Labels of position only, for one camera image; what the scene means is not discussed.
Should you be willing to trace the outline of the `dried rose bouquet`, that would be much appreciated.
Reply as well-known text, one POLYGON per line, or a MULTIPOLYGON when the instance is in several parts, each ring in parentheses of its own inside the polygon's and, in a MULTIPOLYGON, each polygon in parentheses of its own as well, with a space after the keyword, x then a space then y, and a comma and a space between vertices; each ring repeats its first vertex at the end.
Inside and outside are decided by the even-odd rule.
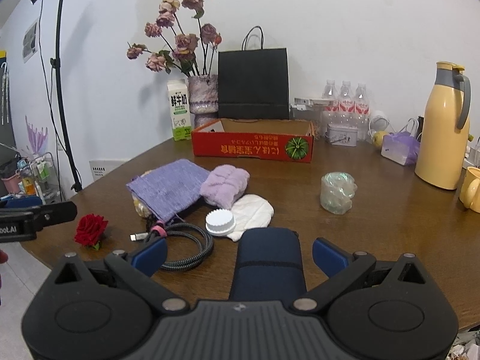
POLYGON ((170 73, 178 70, 186 77, 209 76, 219 45, 221 33, 215 26, 204 23, 205 0, 162 0, 155 21, 144 26, 147 38, 160 38, 164 49, 152 50, 141 43, 128 45, 126 57, 129 60, 145 55, 145 67, 151 72, 170 73), (187 33, 178 18, 182 8, 192 11, 192 19, 198 25, 197 33, 187 33))

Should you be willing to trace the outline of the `yellow mug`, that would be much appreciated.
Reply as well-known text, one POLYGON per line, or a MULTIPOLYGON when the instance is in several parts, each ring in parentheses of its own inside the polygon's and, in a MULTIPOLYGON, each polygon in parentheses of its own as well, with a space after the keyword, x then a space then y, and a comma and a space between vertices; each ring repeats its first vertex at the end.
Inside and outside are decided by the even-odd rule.
POLYGON ((459 200, 465 209, 480 213, 480 170, 477 167, 467 167, 459 200))

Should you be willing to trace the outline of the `white bottle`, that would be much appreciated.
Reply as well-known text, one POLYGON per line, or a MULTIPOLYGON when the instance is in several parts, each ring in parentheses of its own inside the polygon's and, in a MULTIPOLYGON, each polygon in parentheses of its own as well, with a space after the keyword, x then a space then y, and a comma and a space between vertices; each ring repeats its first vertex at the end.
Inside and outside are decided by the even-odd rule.
POLYGON ((212 236, 227 237, 238 242, 246 230, 266 228, 274 215, 272 205, 256 194, 246 194, 231 209, 215 209, 205 219, 205 227, 212 236))

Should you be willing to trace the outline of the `right water bottle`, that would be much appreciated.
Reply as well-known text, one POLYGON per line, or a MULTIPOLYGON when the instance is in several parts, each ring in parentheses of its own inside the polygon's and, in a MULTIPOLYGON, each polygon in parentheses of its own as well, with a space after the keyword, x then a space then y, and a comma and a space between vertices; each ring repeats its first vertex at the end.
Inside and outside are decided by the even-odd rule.
POLYGON ((357 139, 366 141, 368 136, 369 102, 366 85, 359 83, 355 91, 355 122, 358 132, 357 139))

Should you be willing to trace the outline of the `left water bottle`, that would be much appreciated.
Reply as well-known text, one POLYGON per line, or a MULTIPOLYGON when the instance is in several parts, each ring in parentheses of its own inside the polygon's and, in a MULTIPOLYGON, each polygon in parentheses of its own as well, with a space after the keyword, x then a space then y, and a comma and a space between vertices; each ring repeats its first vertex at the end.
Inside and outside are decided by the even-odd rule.
POLYGON ((326 105, 322 111, 322 127, 326 130, 328 124, 335 121, 338 111, 338 93, 335 80, 326 81, 321 99, 326 101, 326 105))

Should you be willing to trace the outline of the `purple woven cloth pouch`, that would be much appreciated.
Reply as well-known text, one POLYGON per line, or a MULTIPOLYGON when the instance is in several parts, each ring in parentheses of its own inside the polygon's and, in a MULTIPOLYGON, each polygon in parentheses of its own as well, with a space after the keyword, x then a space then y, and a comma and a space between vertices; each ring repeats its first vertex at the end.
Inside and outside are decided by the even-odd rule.
POLYGON ((181 158, 137 176, 126 188, 153 215, 170 221, 199 200, 200 188, 210 172, 181 158))

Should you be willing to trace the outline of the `red artificial rose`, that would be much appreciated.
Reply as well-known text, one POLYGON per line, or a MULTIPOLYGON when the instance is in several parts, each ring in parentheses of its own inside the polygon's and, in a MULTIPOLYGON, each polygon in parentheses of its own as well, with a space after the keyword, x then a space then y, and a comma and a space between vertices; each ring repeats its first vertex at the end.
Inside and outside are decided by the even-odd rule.
POLYGON ((87 214, 76 227, 74 241, 84 247, 99 250, 107 225, 108 221, 103 216, 87 214))

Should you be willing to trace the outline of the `purple tissue pack bag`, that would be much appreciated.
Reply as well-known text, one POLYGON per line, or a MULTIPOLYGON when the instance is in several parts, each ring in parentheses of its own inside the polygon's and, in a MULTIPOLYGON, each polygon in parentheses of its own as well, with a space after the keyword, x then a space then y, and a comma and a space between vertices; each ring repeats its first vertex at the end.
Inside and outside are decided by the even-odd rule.
POLYGON ((420 141, 416 135, 418 120, 410 119, 400 131, 383 137, 381 155, 401 166, 414 165, 420 150, 420 141))

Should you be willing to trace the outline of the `red orange cardboard box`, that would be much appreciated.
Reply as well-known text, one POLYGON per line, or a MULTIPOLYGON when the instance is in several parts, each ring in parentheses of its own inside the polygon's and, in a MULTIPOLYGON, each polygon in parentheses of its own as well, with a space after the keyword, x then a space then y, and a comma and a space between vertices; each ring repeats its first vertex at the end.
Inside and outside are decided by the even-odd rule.
POLYGON ((312 161, 312 123, 289 119, 216 119, 191 133, 193 153, 203 157, 312 161))

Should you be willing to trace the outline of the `purple textured vase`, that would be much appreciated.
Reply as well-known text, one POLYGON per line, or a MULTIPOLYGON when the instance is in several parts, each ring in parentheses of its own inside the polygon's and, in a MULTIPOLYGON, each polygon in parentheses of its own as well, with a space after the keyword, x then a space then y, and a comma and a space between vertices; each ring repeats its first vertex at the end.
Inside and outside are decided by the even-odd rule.
POLYGON ((189 77, 188 91, 195 128, 218 118, 218 75, 189 77))

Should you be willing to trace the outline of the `black paper shopping bag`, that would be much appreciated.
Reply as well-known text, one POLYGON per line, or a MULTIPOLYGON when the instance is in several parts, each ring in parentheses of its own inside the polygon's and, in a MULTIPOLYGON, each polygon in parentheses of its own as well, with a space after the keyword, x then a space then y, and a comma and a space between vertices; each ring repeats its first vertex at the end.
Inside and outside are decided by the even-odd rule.
POLYGON ((240 50, 222 51, 218 60, 218 113, 226 119, 288 119, 287 50, 266 49, 256 25, 240 50))

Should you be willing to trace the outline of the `white green milk carton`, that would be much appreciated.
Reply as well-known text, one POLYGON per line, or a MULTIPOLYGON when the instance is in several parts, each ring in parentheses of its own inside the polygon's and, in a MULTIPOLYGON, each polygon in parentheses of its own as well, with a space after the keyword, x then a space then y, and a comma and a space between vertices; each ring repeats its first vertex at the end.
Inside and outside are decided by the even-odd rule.
POLYGON ((187 84, 184 80, 169 80, 167 86, 172 137, 174 141, 190 140, 192 124, 187 84))

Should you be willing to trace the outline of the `yellow thermos jug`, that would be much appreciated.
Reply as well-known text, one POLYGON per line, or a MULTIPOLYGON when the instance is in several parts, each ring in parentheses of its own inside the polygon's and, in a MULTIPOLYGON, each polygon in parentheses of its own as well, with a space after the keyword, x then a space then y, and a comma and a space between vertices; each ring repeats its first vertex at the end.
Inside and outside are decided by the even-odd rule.
POLYGON ((456 189, 470 135, 471 84, 464 71, 459 64, 437 62, 425 106, 415 173, 439 189, 456 189))

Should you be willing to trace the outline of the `water bottle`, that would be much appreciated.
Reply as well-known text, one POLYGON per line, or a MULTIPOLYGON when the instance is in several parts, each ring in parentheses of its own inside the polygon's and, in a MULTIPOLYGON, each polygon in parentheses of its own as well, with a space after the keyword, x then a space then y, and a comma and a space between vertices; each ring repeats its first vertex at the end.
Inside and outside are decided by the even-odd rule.
POLYGON ((338 93, 335 80, 326 81, 321 99, 326 101, 326 105, 322 111, 322 127, 326 130, 328 124, 335 121, 338 111, 338 93))
POLYGON ((358 132, 357 139, 366 141, 368 136, 369 102, 366 85, 359 83, 355 91, 355 122, 358 132))
POLYGON ((352 127, 355 102, 351 96, 351 82, 344 80, 338 97, 338 121, 341 125, 352 127))

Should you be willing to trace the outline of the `middle water bottle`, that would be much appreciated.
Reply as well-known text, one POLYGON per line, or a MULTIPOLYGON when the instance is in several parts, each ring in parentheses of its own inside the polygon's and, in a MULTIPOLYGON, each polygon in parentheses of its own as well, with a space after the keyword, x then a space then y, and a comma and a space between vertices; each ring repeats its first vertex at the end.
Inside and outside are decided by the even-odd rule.
POLYGON ((355 102, 351 96, 351 82, 344 80, 338 97, 338 121, 341 125, 352 127, 355 102))

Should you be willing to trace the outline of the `white small desk fan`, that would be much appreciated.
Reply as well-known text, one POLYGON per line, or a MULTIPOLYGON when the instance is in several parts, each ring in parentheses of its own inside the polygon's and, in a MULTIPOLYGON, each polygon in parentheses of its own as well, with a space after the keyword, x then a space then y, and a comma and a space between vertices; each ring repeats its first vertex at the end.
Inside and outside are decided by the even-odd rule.
POLYGON ((391 127, 389 117, 383 111, 373 111, 369 116, 368 132, 371 136, 380 131, 387 131, 391 127))

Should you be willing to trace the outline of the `navy blue pouch case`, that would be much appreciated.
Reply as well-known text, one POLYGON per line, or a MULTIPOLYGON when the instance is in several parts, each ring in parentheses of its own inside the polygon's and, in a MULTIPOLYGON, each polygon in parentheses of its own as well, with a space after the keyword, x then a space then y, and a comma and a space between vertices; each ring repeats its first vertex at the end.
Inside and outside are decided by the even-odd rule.
POLYGON ((243 233, 229 292, 231 302, 280 301, 289 306, 306 291, 296 232, 253 228, 243 233))

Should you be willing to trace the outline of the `floral tin box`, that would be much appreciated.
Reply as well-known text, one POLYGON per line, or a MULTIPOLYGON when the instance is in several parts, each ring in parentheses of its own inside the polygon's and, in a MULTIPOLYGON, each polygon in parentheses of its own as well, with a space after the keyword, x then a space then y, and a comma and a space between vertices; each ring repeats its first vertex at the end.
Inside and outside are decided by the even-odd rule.
POLYGON ((325 138, 332 146, 355 147, 358 139, 358 128, 342 124, 328 124, 325 138))

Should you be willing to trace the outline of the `iridescent plastic wrap bundle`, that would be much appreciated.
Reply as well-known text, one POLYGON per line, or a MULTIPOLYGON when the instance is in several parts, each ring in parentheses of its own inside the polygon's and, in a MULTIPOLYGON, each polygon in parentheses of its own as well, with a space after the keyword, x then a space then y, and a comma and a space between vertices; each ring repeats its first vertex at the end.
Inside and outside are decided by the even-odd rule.
POLYGON ((346 172, 330 172, 321 178, 320 205, 332 214, 344 215, 356 195, 355 179, 346 172))

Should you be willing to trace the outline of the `green yellow apple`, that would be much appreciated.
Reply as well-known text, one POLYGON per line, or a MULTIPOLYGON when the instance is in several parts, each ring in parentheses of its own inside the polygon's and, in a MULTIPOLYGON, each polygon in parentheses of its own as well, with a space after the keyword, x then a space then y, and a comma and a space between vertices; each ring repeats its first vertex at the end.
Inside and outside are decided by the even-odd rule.
POLYGON ((377 131, 372 136, 372 144, 377 149, 380 150, 383 147, 384 138, 390 135, 387 131, 377 131))

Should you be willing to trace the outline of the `clear food container with lid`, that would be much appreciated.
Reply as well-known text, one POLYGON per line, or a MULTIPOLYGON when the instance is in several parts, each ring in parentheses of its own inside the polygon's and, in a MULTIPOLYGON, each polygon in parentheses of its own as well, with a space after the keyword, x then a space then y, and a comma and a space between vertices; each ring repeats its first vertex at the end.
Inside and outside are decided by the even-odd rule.
POLYGON ((289 104, 289 118, 310 121, 315 130, 321 127, 321 115, 323 106, 295 105, 294 100, 289 104))

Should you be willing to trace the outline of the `fluffy lilac towel roll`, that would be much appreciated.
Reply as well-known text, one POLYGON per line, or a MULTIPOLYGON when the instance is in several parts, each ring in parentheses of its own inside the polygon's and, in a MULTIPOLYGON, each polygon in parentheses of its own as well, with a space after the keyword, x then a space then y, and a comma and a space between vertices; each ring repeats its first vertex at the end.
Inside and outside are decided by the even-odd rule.
POLYGON ((230 210, 236 200, 245 193, 250 173, 242 168, 224 164, 210 172, 200 187, 200 195, 206 203, 230 210))

